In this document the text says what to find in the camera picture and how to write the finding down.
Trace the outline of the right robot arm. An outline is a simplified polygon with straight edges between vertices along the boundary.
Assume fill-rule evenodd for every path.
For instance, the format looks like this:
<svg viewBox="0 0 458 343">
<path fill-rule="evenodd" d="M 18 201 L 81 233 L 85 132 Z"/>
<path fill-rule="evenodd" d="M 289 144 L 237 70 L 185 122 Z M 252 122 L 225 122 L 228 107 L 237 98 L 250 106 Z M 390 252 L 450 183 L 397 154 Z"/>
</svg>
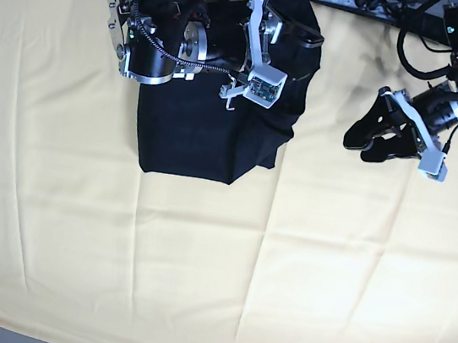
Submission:
<svg viewBox="0 0 458 343">
<path fill-rule="evenodd" d="M 119 73 L 141 84 L 197 74 L 225 74 L 219 97 L 271 108 L 287 80 L 299 79 L 272 64 L 270 48 L 290 40 L 301 48 L 323 45 L 318 30 L 283 13 L 275 0 L 107 0 L 108 28 Z"/>
</svg>

